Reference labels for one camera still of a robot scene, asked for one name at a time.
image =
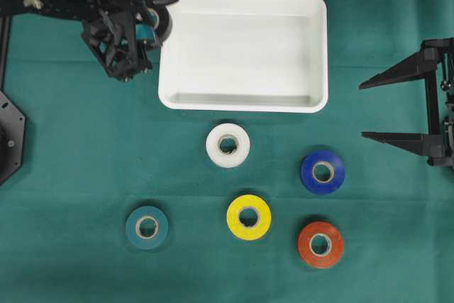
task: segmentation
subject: tape roll hole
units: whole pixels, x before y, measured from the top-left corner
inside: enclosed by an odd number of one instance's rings
[[[231,155],[238,149],[238,139],[233,135],[221,136],[218,142],[219,150],[226,155]]]
[[[334,167],[329,162],[319,161],[312,168],[312,176],[317,182],[326,184],[334,179]]]
[[[151,239],[157,234],[159,224],[152,216],[143,216],[135,224],[135,232],[142,239]]]
[[[148,8],[148,11],[150,12],[151,19],[153,20],[153,30],[156,30],[160,22],[159,14],[157,14],[156,10],[152,8]],[[138,21],[143,21],[143,18],[140,13],[137,13],[135,17]]]
[[[311,252],[318,257],[328,255],[333,247],[331,239],[324,233],[313,235],[309,241],[309,246]]]
[[[238,219],[244,227],[252,228],[258,224],[260,213],[254,207],[245,207],[240,211]]]

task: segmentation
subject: green table surface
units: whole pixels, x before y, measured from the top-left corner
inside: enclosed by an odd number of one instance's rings
[[[79,23],[15,17],[5,91],[28,120],[24,165],[0,188],[0,300],[454,302],[454,174],[360,137],[426,131],[423,83],[358,91],[423,39],[452,36],[454,0],[325,2],[329,101],[317,114],[167,109],[159,53],[153,72],[121,84],[107,79]],[[252,141],[229,170],[204,147],[225,121]],[[299,180],[302,158],[320,147],[347,167],[325,197]],[[272,210],[259,241],[227,228],[226,209],[242,193]],[[141,204],[168,216],[157,250],[126,240],[126,217]],[[344,237],[334,268],[310,268],[297,253],[311,219]]]

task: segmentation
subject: teal tape roll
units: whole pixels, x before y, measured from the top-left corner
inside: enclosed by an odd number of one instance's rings
[[[154,223],[155,228],[145,233],[143,226]],[[126,220],[126,237],[136,248],[151,250],[161,245],[167,237],[169,223],[165,214],[153,206],[142,206],[134,210]]]
[[[156,40],[155,31],[145,24],[137,24],[135,26],[135,37],[138,40],[150,40],[152,42]]]

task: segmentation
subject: white tape roll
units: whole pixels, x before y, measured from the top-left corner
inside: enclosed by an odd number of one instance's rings
[[[223,152],[221,143],[225,139],[232,139],[236,148],[231,152]],[[208,134],[206,138],[206,152],[210,159],[220,167],[232,168],[239,166],[249,155],[250,141],[248,133],[240,126],[232,123],[223,123]]]

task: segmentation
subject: black bracket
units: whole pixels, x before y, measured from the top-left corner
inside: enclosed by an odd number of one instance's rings
[[[360,89],[380,85],[424,79],[426,85],[428,133],[375,133],[362,132],[362,136],[411,153],[427,156],[431,166],[454,168],[454,38],[425,40],[421,49],[397,63],[387,71],[360,85]],[[436,70],[443,68],[441,89],[446,92],[448,115],[440,123]]]
[[[11,17],[0,18],[0,89],[6,70]],[[0,184],[22,166],[26,118],[0,90]]]

